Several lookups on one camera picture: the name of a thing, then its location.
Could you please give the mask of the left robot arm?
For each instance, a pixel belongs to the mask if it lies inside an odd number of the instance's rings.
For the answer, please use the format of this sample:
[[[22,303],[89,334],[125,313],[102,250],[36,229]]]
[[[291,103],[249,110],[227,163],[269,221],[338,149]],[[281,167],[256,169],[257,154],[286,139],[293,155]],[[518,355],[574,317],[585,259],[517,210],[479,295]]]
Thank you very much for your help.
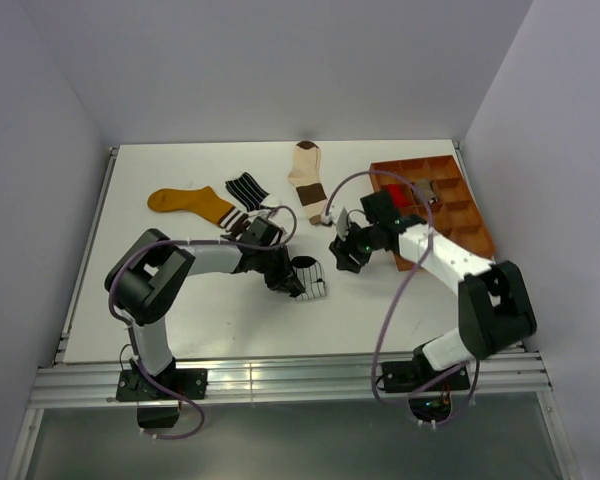
[[[207,371],[177,367],[166,333],[166,314],[185,280],[209,273],[255,271],[266,287],[292,298],[305,288],[292,267],[282,229],[254,220],[239,236],[218,240],[174,240],[145,231],[105,279],[108,306],[129,333],[132,358],[121,371],[116,400],[156,401],[205,397]]]

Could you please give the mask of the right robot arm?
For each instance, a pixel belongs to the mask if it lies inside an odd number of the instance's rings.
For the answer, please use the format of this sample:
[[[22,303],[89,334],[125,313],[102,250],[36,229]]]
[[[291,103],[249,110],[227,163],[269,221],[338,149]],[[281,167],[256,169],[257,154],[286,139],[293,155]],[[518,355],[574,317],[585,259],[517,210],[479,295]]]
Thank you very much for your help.
[[[534,335],[537,322],[520,269],[496,263],[454,243],[418,215],[402,216],[390,196],[379,191],[361,199],[367,226],[343,209],[329,249],[336,268],[358,273],[375,251],[390,251],[422,268],[457,297],[457,326],[421,345],[413,378],[423,389],[442,383],[448,368],[484,360]]]

